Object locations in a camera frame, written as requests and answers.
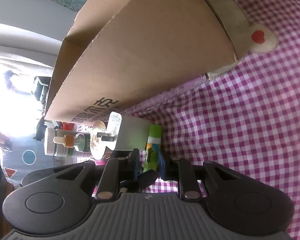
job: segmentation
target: green glue stick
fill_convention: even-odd
[[[151,124],[149,130],[148,143],[146,148],[146,161],[143,172],[148,170],[157,171],[158,152],[161,145],[162,126]]]

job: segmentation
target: white cylindrical container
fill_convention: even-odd
[[[135,148],[144,150],[150,124],[146,119],[111,112],[107,130],[101,140],[113,151],[132,151]]]
[[[63,137],[66,134],[75,136],[78,132],[47,128],[44,135],[44,154],[54,155],[59,157],[92,157],[88,152],[77,152],[74,148],[64,147],[62,144],[56,144],[53,142],[55,136]]]

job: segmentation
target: pink gingham fabric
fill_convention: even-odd
[[[199,77],[125,113],[161,124],[171,156],[213,160],[288,194],[295,205],[288,234],[300,240],[300,0],[233,1],[251,24],[277,36],[277,48],[248,53],[218,78]],[[148,189],[176,190],[162,180]]]

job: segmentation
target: metal screw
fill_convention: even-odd
[[[128,191],[128,189],[126,188],[126,187],[122,187],[121,189],[120,189],[120,192],[122,192],[122,193],[126,193]]]
[[[112,198],[112,193],[110,191],[101,191],[98,193],[97,198],[109,199],[109,198]]]
[[[114,141],[114,136],[102,136],[101,141],[104,142],[113,142]]]
[[[189,199],[197,199],[200,197],[200,193],[197,191],[190,190],[185,193],[185,197]]]
[[[97,133],[97,137],[102,137],[102,136],[111,136],[111,133],[104,133],[104,132]]]

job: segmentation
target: red heart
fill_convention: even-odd
[[[251,38],[255,43],[262,44],[265,42],[265,33],[261,30],[256,30],[251,35]]]

